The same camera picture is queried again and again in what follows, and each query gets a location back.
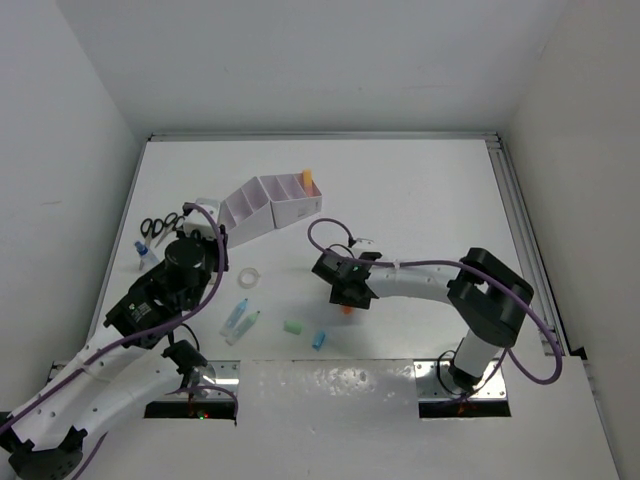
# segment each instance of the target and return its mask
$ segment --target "blue bottle cap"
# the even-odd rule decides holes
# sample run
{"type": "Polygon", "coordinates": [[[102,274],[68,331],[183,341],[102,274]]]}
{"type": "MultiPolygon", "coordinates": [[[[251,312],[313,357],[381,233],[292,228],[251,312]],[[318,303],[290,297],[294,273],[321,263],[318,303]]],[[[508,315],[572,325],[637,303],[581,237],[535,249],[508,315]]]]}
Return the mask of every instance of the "blue bottle cap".
{"type": "Polygon", "coordinates": [[[145,255],[149,251],[147,246],[142,242],[136,241],[134,243],[134,245],[136,247],[136,250],[137,250],[138,254],[140,254],[140,255],[145,255]]]}

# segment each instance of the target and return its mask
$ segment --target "green sponge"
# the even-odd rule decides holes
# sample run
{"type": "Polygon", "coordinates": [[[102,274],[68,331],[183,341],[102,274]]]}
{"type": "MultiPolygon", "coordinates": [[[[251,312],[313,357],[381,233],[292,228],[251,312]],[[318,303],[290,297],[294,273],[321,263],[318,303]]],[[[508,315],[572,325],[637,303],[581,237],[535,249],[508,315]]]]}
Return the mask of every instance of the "green sponge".
{"type": "Polygon", "coordinates": [[[302,332],[302,324],[300,322],[291,322],[287,320],[284,322],[284,331],[293,333],[294,335],[300,335],[302,332]]]}

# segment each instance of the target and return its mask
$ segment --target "orange object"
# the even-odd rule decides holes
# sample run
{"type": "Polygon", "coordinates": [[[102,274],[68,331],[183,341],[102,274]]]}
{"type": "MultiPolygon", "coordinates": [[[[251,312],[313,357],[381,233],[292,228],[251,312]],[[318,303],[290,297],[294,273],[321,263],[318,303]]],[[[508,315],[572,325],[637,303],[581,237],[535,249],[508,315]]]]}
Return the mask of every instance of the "orange object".
{"type": "Polygon", "coordinates": [[[310,168],[302,171],[302,185],[304,186],[304,193],[307,194],[307,197],[313,197],[313,177],[311,176],[310,168]]]}

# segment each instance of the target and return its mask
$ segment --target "white wall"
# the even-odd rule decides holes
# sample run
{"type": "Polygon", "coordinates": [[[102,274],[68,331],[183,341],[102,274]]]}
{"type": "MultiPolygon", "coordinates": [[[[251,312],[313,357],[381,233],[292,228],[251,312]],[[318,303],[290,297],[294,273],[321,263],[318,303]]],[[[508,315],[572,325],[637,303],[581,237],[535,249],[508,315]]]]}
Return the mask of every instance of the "white wall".
{"type": "Polygon", "coordinates": [[[141,146],[53,0],[0,2],[0,410],[84,343],[141,146]]]}
{"type": "Polygon", "coordinates": [[[563,319],[640,478],[640,3],[571,2],[508,140],[563,319]]]}
{"type": "Polygon", "coordinates": [[[58,0],[137,132],[496,129],[565,0],[58,0]]]}

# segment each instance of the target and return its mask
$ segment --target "blue marker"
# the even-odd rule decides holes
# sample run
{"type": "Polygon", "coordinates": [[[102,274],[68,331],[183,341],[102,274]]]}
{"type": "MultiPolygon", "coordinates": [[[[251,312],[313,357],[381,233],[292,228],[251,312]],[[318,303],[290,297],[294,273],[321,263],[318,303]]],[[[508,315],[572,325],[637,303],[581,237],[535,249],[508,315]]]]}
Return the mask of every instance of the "blue marker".
{"type": "Polygon", "coordinates": [[[249,305],[249,299],[247,298],[245,298],[238,305],[236,305],[236,308],[233,309],[233,312],[231,312],[231,315],[229,315],[229,318],[220,329],[220,335],[222,335],[223,337],[229,336],[231,331],[235,328],[236,324],[240,320],[240,317],[244,315],[244,312],[247,309],[248,305],[249,305]]]}
{"type": "Polygon", "coordinates": [[[240,340],[240,337],[242,337],[251,327],[253,327],[253,324],[256,323],[256,320],[258,319],[258,315],[260,315],[260,310],[246,316],[242,323],[238,325],[233,332],[231,332],[231,335],[227,337],[225,342],[227,342],[229,345],[235,345],[235,343],[240,340]]]}

